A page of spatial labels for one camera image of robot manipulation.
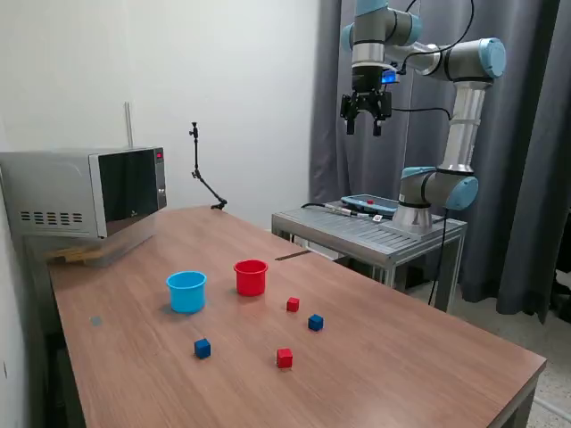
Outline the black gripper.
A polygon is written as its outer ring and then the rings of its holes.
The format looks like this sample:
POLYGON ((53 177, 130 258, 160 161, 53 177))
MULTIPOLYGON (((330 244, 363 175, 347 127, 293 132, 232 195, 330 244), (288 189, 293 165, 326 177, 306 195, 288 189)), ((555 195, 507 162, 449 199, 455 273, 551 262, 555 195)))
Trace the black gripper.
POLYGON ((385 69, 380 65, 356 65, 352 68, 352 94, 341 99, 341 118, 345 121, 346 134, 353 135, 359 104, 373 101, 373 136, 381 136, 383 122, 392 117, 392 94, 380 92, 385 69))

